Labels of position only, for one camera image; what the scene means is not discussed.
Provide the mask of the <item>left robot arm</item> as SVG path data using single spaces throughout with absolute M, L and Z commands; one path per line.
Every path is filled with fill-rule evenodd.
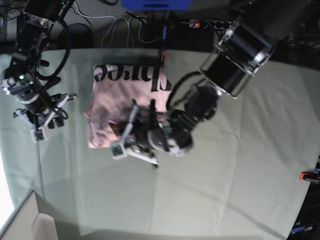
M 299 24 L 308 6 L 306 0 L 256 0 L 231 22 L 215 46 L 218 53 L 174 85 L 163 120 L 158 119 L 155 100 L 146 119 L 132 102 L 121 137 L 110 147 L 113 158 L 132 156 L 158 166 L 156 150 L 175 157 L 188 153 L 197 125 L 215 115 L 221 96 L 237 97 L 271 58 L 277 43 Z

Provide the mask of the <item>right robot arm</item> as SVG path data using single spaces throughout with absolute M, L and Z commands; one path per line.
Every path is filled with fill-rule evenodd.
M 2 89 L 24 105 L 14 116 L 30 125 L 34 135 L 44 136 L 45 131 L 64 126 L 69 116 L 63 106 L 77 96 L 75 93 L 48 93 L 61 82 L 59 74 L 71 52 L 71 34 L 64 18 L 73 3 L 72 0 L 29 0 L 23 9 L 26 21 L 17 36 L 15 52 L 3 72 Z M 42 59 L 42 53 L 55 24 L 61 25 L 65 32 L 65 52 L 56 70 L 42 75 L 39 68 L 50 65 Z

